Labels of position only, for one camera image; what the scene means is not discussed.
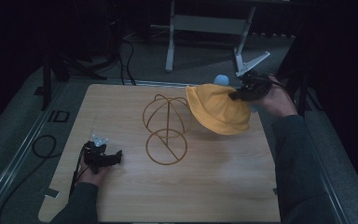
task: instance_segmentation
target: black controller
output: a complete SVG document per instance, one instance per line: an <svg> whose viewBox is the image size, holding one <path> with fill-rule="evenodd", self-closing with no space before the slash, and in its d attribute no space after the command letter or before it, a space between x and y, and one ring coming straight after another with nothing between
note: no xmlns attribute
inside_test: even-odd
<svg viewBox="0 0 358 224"><path fill-rule="evenodd" d="M267 75L258 75L253 69L241 77L241 82L243 86L228 95L232 100L255 101L261 99L269 93L272 84L284 88L281 83L269 79Z"/></svg>
<svg viewBox="0 0 358 224"><path fill-rule="evenodd" d="M84 150L84 162L94 174L98 174L100 167L121 163L122 150L116 155L105 155L106 144L95 146L94 142L88 141L82 149Z"/></svg>

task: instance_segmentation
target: wooden table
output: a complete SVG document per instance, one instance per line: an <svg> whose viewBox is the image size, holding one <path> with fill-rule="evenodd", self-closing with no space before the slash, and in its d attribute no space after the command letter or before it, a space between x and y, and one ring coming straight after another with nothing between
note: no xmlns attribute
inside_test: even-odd
<svg viewBox="0 0 358 224"><path fill-rule="evenodd" d="M186 97L184 88L89 87L49 186L60 194L45 198L40 220L51 221L67 204L79 151L95 133L109 138L106 154L123 150L122 163L99 192L100 221L279 221L274 162L258 114L252 113L249 131L236 135L213 133L193 119L183 134L184 158L160 165L147 156L151 133L143 123L144 109L156 94ZM182 112L184 120L192 117L186 109ZM151 121L157 126L164 122L163 116Z"/></svg>

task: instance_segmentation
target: metal stand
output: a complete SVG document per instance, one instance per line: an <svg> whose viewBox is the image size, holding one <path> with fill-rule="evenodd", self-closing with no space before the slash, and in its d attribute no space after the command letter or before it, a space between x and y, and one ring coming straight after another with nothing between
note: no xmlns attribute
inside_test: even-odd
<svg viewBox="0 0 358 224"><path fill-rule="evenodd" d="M234 49L234 55L238 72L237 77L243 76L256 65L266 59L270 53L265 52L258 58L251 60L248 63L244 63L241 53L246 41L246 37L249 33L249 29L252 24L252 19L255 14L255 7L251 7L247 20L236 19L221 19L221 18L209 18L187 15L175 15L175 1L171 1L171 20L170 20L170 44L168 46L167 61L165 64L165 71L171 72L173 68L173 54L174 54L174 40L173 33L175 30L188 30L198 32L211 32L220 34L241 35L241 42L237 48Z"/></svg>

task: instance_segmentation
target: dark background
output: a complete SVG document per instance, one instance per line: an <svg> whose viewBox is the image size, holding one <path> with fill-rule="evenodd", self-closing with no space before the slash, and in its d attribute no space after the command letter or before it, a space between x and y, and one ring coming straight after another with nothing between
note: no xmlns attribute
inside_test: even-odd
<svg viewBox="0 0 358 224"><path fill-rule="evenodd" d="M43 55L55 51L83 60L101 54L98 41L85 35L85 27L98 27L106 15L103 1L0 1L0 114L24 80L42 65ZM358 173L358 1L316 2L314 7L260 4L251 31L266 36L295 35L278 77L302 81L309 76L321 105L333 123L351 162ZM121 25L132 25L147 39L150 24L169 24L170 1L110 1L112 41L110 51L119 46ZM216 13L213 4L183 1L178 10ZM86 9L100 10L95 16ZM220 7L220 17L241 17L233 6Z"/></svg>

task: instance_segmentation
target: wire frame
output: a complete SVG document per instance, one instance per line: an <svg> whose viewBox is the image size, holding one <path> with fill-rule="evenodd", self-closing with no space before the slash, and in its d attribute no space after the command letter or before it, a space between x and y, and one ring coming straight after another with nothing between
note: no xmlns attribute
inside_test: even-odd
<svg viewBox="0 0 358 224"><path fill-rule="evenodd" d="M186 109L186 113L190 117L188 125L186 125L185 120L181 116L178 105ZM157 130L153 130L153 128L151 127L152 120L155 116L160 115L161 110L164 108L166 108L166 111L162 111L162 114L166 112L165 114L167 115L164 124L165 127L159 128ZM147 118L146 116L148 111L151 111L151 114ZM171 121L172 113L179 120L179 128L178 128L179 130L175 130L172 127L172 121ZM160 165L173 165L181 161L185 157L187 153L187 141L184 134L189 130L191 126L192 115L188 107L188 102L184 97L169 98L161 94L157 94L154 100L145 107L143 113L143 122L146 129L151 133L145 144L146 153L147 156L150 158L150 160ZM173 161L161 161L160 159L157 159L156 157L152 156L150 142L151 139L153 139L153 137L159 139L162 145L166 147L169 154L174 158ZM172 145L170 145L172 139L176 139L175 141L177 141L178 139L182 139L182 141L184 142L183 153L181 155L177 155L178 153L172 149Z"/></svg>

